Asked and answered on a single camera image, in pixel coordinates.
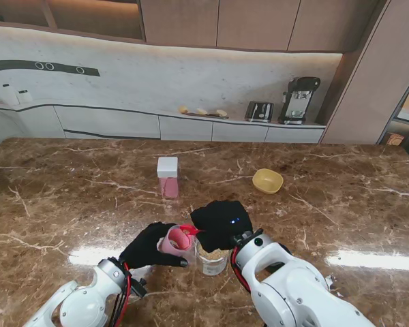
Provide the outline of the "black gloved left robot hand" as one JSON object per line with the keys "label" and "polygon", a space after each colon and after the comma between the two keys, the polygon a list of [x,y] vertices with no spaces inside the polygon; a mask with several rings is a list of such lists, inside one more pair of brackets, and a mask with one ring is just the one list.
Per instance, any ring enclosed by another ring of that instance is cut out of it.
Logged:
{"label": "black gloved left robot hand", "polygon": [[121,263],[126,263],[131,269],[144,266],[160,265],[186,267],[188,262],[183,257],[158,250],[157,244],[164,238],[174,223],[156,222],[149,224],[140,234],[122,251],[119,256]]}

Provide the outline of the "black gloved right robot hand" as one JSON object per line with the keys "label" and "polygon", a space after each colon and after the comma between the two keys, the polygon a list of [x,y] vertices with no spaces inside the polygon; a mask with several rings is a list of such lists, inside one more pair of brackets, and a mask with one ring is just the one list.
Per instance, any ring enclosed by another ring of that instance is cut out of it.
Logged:
{"label": "black gloved right robot hand", "polygon": [[249,215],[240,201],[212,201],[197,208],[190,215],[199,230],[196,235],[201,247],[208,253],[234,248],[235,236],[253,232]]}

